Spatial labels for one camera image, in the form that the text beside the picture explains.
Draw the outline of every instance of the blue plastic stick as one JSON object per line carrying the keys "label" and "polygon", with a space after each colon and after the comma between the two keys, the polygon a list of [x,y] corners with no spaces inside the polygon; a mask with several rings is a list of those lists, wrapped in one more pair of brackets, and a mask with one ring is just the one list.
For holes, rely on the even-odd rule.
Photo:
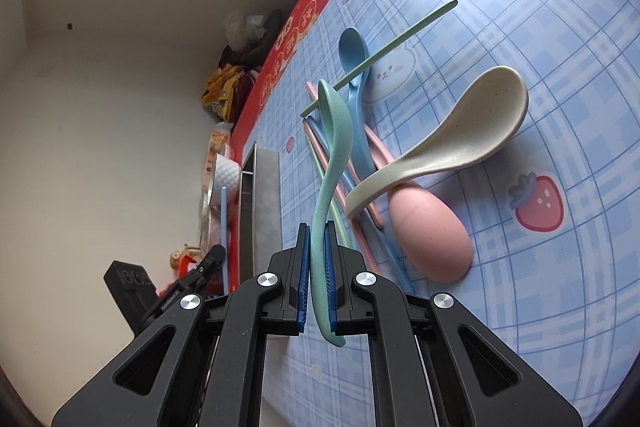
{"label": "blue plastic stick", "polygon": [[[226,244],[226,187],[220,188],[220,245],[228,248]],[[225,295],[229,293],[229,270],[227,262],[228,254],[222,261],[222,287]]]}

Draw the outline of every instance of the spoon bowl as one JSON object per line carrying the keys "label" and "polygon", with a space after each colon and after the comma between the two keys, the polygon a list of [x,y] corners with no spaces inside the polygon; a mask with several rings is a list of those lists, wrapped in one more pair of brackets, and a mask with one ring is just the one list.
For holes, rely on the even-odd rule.
{"label": "spoon bowl", "polygon": [[[369,58],[367,45],[356,28],[347,28],[340,35],[338,57],[340,57],[340,63],[345,73],[350,73],[350,71],[353,71]],[[376,171],[369,152],[369,146],[367,145],[367,136],[364,133],[364,113],[362,109],[362,95],[369,73],[370,68],[366,68],[349,82],[347,97],[347,109],[349,109],[351,121],[353,121],[351,161],[358,178],[361,180]]]}
{"label": "spoon bowl", "polygon": [[[366,128],[371,156],[378,169],[394,161],[376,134]],[[416,182],[404,182],[387,193],[389,218],[400,247],[426,277],[453,282],[469,270],[473,247],[465,226],[439,198]]]}
{"label": "spoon bowl", "polygon": [[516,134],[527,107],[527,86],[515,70],[496,66],[485,71],[429,136],[350,192],[347,216],[357,216],[364,206],[402,182],[489,158]]}

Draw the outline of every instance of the strawberry print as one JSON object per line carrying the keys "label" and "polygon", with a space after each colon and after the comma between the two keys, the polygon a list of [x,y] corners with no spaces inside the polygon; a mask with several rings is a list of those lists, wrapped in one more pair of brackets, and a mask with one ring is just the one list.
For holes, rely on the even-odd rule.
{"label": "strawberry print", "polygon": [[291,152],[293,151],[293,145],[296,142],[296,139],[293,138],[292,136],[289,136],[289,139],[287,140],[287,143],[284,146],[284,150],[286,150],[287,154],[291,154]]}
{"label": "strawberry print", "polygon": [[509,189],[516,219],[527,230],[552,232],[562,225],[564,205],[558,185],[549,176],[535,172],[521,174],[518,184]]}

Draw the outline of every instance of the table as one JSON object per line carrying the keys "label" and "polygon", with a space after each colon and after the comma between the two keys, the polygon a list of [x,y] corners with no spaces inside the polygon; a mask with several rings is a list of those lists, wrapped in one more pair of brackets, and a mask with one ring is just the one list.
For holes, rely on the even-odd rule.
{"label": "table", "polygon": [[[299,0],[232,136],[244,155],[254,141],[280,152],[285,248],[298,223],[310,223],[319,189],[299,116],[309,102],[305,82],[343,76],[337,43],[348,26],[376,50],[447,1]],[[470,233],[466,277],[443,285],[406,259],[404,268],[419,295],[455,295],[588,425],[640,346],[640,1],[459,1],[373,67],[369,125],[399,155],[498,64],[524,77],[529,112],[497,155],[419,180]],[[513,187],[523,188],[520,176],[530,172],[561,216],[513,210]],[[378,203],[388,223],[385,198]],[[366,339],[335,348],[308,317],[304,335],[270,343],[264,396],[292,425],[374,425]]]}

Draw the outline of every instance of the spoon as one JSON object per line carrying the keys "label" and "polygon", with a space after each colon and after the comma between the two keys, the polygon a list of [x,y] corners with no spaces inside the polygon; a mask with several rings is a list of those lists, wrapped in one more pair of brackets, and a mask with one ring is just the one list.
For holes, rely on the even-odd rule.
{"label": "spoon", "polygon": [[[316,90],[315,86],[311,82],[305,82],[305,87],[306,87],[306,91],[309,93],[309,96],[311,97],[311,100],[313,100],[314,103],[318,103],[318,91]],[[314,121],[317,121],[312,114],[309,115],[309,118],[313,119]],[[350,158],[349,158],[349,161],[347,162],[347,170],[349,171],[349,174],[351,175],[351,179],[353,180],[353,182],[356,185],[360,183],[360,178],[358,178],[358,175],[356,174],[356,169],[353,168],[353,162],[351,161]]]}
{"label": "spoon", "polygon": [[527,86],[515,70],[496,66],[485,71],[429,136],[349,193],[347,217],[357,216],[368,203],[402,182],[489,158],[516,134],[528,106]]}
{"label": "spoon", "polygon": [[[316,170],[318,170],[318,175],[320,177],[320,181],[324,179],[324,171],[327,168],[329,161],[326,158],[326,154],[322,149],[322,146],[316,139],[311,127],[309,127],[306,120],[302,120],[302,127],[305,130],[306,134],[306,143],[310,147],[311,158],[316,165]],[[351,248],[351,241],[349,240],[349,236],[346,233],[344,223],[342,222],[342,216],[335,206],[335,201],[340,203],[340,206],[344,210],[344,206],[346,204],[346,197],[344,195],[344,191],[340,188],[340,186],[335,187],[335,196],[331,202],[332,214],[334,215],[334,223],[336,232],[338,232],[338,236],[340,234],[344,234],[344,237],[341,238],[341,244],[345,245],[347,248]],[[364,233],[359,225],[359,223],[355,219],[350,219],[349,224],[351,225],[351,231],[353,232],[353,237],[355,237],[358,242],[358,246],[360,247],[360,251],[362,252],[362,256],[364,257],[365,264],[367,265],[367,269],[377,273],[380,275],[380,268],[378,268],[378,263],[376,263],[371,250],[369,249],[369,245],[367,244],[367,240],[364,237]]]}
{"label": "spoon", "polygon": [[[323,158],[322,155],[324,154],[324,150],[327,150],[326,138],[324,137],[324,132],[322,131],[322,128],[311,125],[311,123],[312,123],[311,117],[308,117],[302,120],[302,125],[305,131],[309,130],[308,137],[312,142],[312,146],[320,156],[320,161],[322,162],[322,158]],[[353,182],[351,182],[348,176],[347,176],[347,179],[348,179],[347,190],[353,190],[355,185],[353,184]],[[344,197],[344,193],[342,194],[342,198],[343,198],[342,201],[340,201],[340,196],[338,196],[338,201],[340,201],[340,204],[342,205],[342,209],[344,210],[346,205],[346,198]],[[372,230],[372,233],[376,236],[378,240],[378,244],[380,245],[380,249],[385,253],[386,258],[389,260],[389,264],[391,265],[391,268],[394,270],[396,277],[398,277],[398,283],[402,288],[402,291],[405,293],[415,294],[414,285],[409,279],[409,277],[407,277],[407,274],[404,272],[404,269],[402,269],[402,266],[398,261],[398,258],[396,257],[396,254],[394,252],[394,248],[391,246],[391,243],[389,243],[389,240],[386,238],[382,230],[379,230],[375,226],[375,222],[373,220],[372,215],[368,214],[364,210],[360,215],[362,216],[363,225],[364,224],[369,225],[369,228]],[[355,234],[356,233],[355,230],[359,228],[358,222],[355,219],[350,219],[350,224]]]}
{"label": "spoon", "polygon": [[324,229],[326,216],[329,212],[335,187],[338,186],[340,176],[347,166],[351,155],[353,141],[353,125],[344,100],[327,82],[318,83],[318,102],[320,106],[320,120],[326,134],[329,146],[329,163],[324,172],[324,179],[320,185],[320,193],[316,200],[316,208],[311,220],[311,248],[310,248],[310,283],[314,315],[318,328],[324,339],[342,347],[346,343],[343,336],[336,335],[331,330],[329,322],[329,302],[326,297],[327,281],[324,263]]}
{"label": "spoon", "polygon": [[[384,143],[365,127],[378,169],[394,161]],[[436,282],[453,282],[469,270],[474,252],[464,225],[439,198],[414,181],[387,193],[389,218],[398,243],[414,266]]]}
{"label": "spoon", "polygon": [[[311,131],[313,131],[314,135],[317,137],[317,140],[322,146],[322,149],[324,151],[328,151],[329,145],[327,144],[326,138],[324,137],[322,126],[318,123],[318,121],[313,116],[308,116],[306,117],[306,119],[303,118],[303,123],[306,123],[309,127],[311,127]],[[353,190],[353,188],[356,186],[356,182],[353,181],[353,179],[350,177],[350,175],[346,170],[342,173],[341,179],[342,179],[342,183],[344,184],[344,187],[347,190]],[[377,229],[382,230],[382,227],[383,227],[382,216],[380,216],[380,213],[378,211],[376,204],[373,202],[369,203],[367,205],[367,210],[369,211],[371,219],[373,220],[373,224],[376,226]]]}
{"label": "spoon", "polygon": [[[338,82],[336,82],[334,85],[334,89],[335,90],[342,89],[344,86],[349,84],[352,78],[355,78],[356,76],[358,76],[366,68],[370,68],[377,61],[379,61],[380,58],[384,57],[389,52],[391,52],[394,48],[397,48],[400,44],[402,44],[406,40],[413,37],[420,30],[426,28],[429,24],[436,22],[436,20],[442,17],[445,13],[453,10],[457,5],[458,5],[457,0],[449,1],[443,6],[440,6],[438,9],[432,11],[427,16],[420,19],[413,26],[406,29],[404,32],[402,32],[396,38],[394,38],[391,42],[389,42],[389,44],[387,44],[386,46],[383,46],[378,51],[376,51],[373,55],[367,58],[367,60],[364,60],[361,64],[357,65],[356,68],[351,70],[351,73],[348,73],[345,77],[343,77]],[[303,112],[301,112],[300,117],[305,118],[306,116],[309,116],[316,107],[318,107],[318,101],[312,103]]]}
{"label": "spoon", "polygon": [[[369,57],[367,45],[356,28],[347,28],[340,35],[338,57],[340,57],[340,63],[345,73],[354,70]],[[347,97],[347,109],[349,109],[351,121],[353,121],[351,161],[358,178],[361,180],[376,171],[369,152],[367,136],[364,133],[364,114],[362,110],[362,93],[369,78],[369,72],[370,68],[366,68],[349,82]]]}

